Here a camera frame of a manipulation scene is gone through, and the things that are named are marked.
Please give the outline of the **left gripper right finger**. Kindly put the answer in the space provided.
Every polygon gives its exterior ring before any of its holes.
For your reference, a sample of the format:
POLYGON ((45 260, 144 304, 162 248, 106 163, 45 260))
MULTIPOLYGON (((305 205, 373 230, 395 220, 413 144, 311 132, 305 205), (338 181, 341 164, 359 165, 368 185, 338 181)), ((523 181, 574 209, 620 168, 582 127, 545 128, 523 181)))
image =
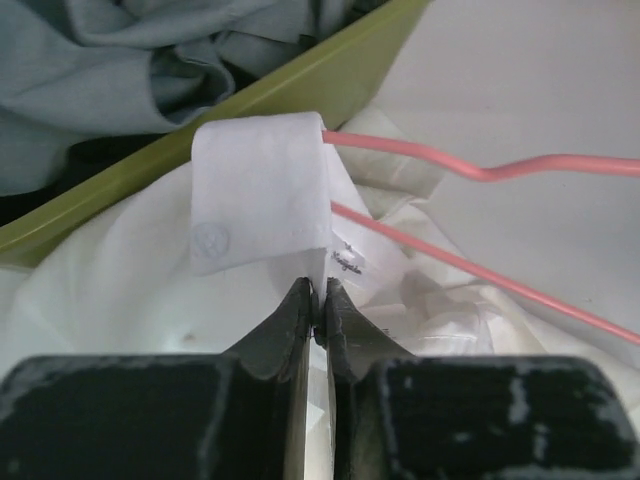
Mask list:
POLYGON ((418 357, 330 280, 324 307, 338 479, 635 479, 614 387, 567 356, 418 357))

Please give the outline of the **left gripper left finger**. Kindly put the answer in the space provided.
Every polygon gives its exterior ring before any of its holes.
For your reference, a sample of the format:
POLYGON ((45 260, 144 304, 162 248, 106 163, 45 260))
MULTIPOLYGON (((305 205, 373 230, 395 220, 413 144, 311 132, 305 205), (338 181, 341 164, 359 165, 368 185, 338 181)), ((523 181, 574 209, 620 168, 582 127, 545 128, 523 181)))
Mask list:
POLYGON ((40 355, 1 384, 5 479, 300 479, 310 282, 218 354, 40 355))

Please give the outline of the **white shirt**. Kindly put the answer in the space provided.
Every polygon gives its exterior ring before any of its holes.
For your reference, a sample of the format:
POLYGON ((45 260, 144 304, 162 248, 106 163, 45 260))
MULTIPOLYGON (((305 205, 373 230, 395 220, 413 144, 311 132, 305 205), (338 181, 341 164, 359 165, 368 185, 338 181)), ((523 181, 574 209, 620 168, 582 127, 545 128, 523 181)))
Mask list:
POLYGON ((221 353, 305 278, 313 319, 300 479, 338 479, 324 345, 333 279, 415 356, 577 357, 620 403, 638 395, 637 370, 553 339, 514 294, 370 229, 376 221, 425 242, 371 217, 326 131, 316 113, 202 125, 188 163, 76 230, 17 290, 1 328, 1 384, 40 355, 221 353))

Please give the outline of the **pink hanger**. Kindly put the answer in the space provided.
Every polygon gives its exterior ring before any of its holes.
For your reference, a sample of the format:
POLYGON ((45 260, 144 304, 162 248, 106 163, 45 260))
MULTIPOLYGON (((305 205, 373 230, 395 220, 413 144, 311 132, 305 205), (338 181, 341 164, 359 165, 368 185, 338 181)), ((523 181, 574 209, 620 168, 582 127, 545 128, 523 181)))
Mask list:
POLYGON ((551 154, 482 168, 406 141, 332 131, 322 138, 446 171, 429 204, 456 253, 376 221, 370 229, 492 283, 538 313, 638 342, 637 160, 551 154))

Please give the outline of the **grey shirt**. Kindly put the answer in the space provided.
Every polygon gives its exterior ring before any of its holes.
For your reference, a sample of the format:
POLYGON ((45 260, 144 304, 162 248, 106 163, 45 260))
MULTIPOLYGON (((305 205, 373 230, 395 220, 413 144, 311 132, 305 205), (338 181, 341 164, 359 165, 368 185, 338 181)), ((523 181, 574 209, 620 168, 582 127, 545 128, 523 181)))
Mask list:
POLYGON ((1 192, 54 183, 75 144, 176 130, 373 1, 5 1, 1 192))

